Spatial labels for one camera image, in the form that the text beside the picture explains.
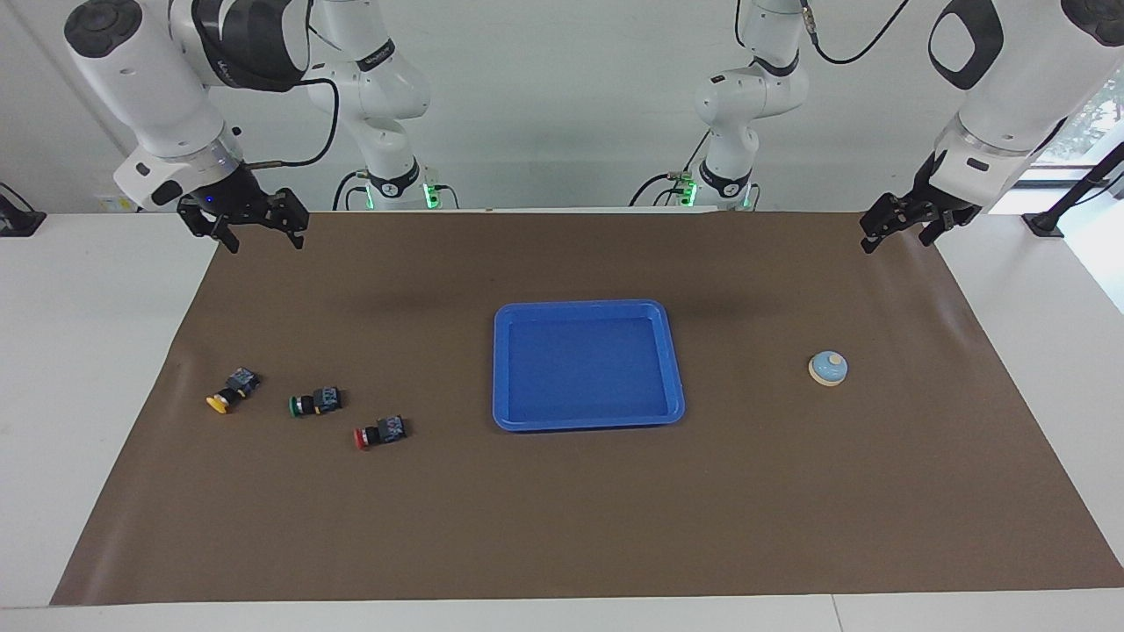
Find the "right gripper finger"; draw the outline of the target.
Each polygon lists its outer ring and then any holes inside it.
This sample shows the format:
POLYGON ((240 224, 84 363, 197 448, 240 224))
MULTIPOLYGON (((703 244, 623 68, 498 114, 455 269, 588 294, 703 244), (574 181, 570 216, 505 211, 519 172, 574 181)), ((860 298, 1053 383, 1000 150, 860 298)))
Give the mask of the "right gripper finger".
POLYGON ((294 249, 303 249, 308 224, 309 211, 292 189, 282 188, 268 196, 268 228, 285 233, 294 249))
POLYGON ((232 255, 241 252, 241 240, 237 240, 225 216, 210 216, 197 200, 179 200, 179 217, 197 240, 207 237, 217 241, 232 255))

